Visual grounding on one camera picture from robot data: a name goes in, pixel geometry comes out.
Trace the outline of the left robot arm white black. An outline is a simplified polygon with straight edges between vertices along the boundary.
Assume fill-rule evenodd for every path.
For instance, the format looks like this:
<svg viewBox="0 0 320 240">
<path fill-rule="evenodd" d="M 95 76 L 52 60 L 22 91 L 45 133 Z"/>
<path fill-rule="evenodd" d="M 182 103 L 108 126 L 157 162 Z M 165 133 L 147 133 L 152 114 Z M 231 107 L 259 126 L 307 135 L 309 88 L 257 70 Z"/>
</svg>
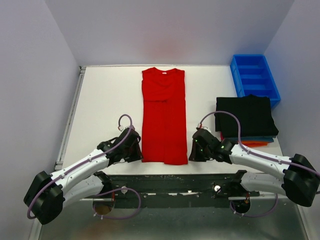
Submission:
<svg viewBox="0 0 320 240">
<path fill-rule="evenodd" d="M 118 137 L 98 144 L 88 156 L 61 170 L 38 173 L 23 202 L 27 217 L 42 225 L 52 222 L 66 206 L 87 197 L 112 197 L 115 189 L 103 169 L 122 160 L 130 163 L 143 158 L 141 137 L 126 128 Z"/>
</svg>

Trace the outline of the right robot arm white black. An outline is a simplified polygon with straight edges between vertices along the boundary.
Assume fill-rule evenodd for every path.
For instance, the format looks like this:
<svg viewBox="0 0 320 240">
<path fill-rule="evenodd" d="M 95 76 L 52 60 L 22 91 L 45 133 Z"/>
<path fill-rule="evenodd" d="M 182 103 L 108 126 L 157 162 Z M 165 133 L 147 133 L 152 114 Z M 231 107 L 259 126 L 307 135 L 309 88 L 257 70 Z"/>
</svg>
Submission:
<svg viewBox="0 0 320 240">
<path fill-rule="evenodd" d="M 241 178 L 230 183 L 230 191 L 236 196 L 247 191 L 269 192 L 286 196 L 297 205 L 311 207 L 320 186 L 320 176 L 305 156 L 277 156 L 228 139 L 219 141 L 204 128 L 197 129 L 192 136 L 189 160 L 215 160 L 257 170 L 258 173 L 245 171 Z"/>
</svg>

